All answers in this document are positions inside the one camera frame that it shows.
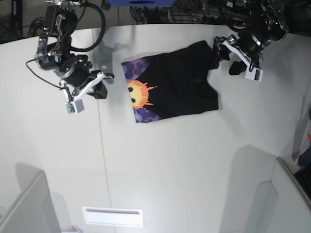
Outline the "white cabinet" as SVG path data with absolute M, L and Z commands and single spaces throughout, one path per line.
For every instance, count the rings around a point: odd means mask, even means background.
M 0 220 L 2 233 L 60 233 L 45 172 L 41 171 Z
M 285 162 L 278 158 L 272 179 L 255 191 L 246 233 L 309 233 L 311 200 Z

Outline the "black keyboard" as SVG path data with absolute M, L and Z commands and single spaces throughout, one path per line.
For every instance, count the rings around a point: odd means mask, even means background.
M 311 198 L 311 167 L 306 166 L 302 170 L 295 173 L 295 177 L 308 195 Z

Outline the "blue box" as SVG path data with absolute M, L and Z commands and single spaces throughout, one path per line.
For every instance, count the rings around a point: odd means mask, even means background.
M 171 7 L 174 0 L 109 0 L 108 3 L 116 6 L 151 6 L 151 7 Z

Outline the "white cabinet left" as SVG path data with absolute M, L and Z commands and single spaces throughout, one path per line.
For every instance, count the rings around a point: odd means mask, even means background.
M 0 220 L 2 233 L 60 233 L 45 172 L 41 171 Z

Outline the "black T-shirt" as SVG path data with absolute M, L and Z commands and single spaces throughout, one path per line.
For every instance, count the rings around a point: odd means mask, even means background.
M 212 48 L 205 40 L 123 62 L 136 122 L 218 110 L 218 92 L 207 81 L 212 63 Z

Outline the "white cabinet right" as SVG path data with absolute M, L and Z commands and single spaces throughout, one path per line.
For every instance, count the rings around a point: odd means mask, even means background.
M 255 191 L 246 233 L 309 233 L 311 200 L 285 162 L 278 158 L 272 179 Z

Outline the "teal orange tool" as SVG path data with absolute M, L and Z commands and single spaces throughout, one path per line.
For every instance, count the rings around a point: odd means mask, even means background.
M 311 135 L 308 134 L 309 143 L 311 142 Z M 307 150 L 302 153 L 298 158 L 298 165 L 299 166 L 308 166 L 311 163 L 311 145 L 309 144 L 309 147 Z

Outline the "black power strip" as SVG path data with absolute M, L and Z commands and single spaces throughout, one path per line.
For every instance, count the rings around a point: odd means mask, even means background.
M 244 27 L 247 25 L 246 22 L 236 21 L 233 19 L 224 20 L 221 17 L 214 17 L 214 16 L 209 17 L 203 16 L 200 21 L 200 24 L 210 24 L 210 25 L 226 25 L 227 23 L 237 27 Z

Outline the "white slotted plate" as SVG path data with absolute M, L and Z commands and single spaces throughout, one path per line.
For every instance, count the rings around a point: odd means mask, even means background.
M 144 225 L 141 209 L 82 207 L 82 211 L 86 224 L 90 225 L 138 228 Z

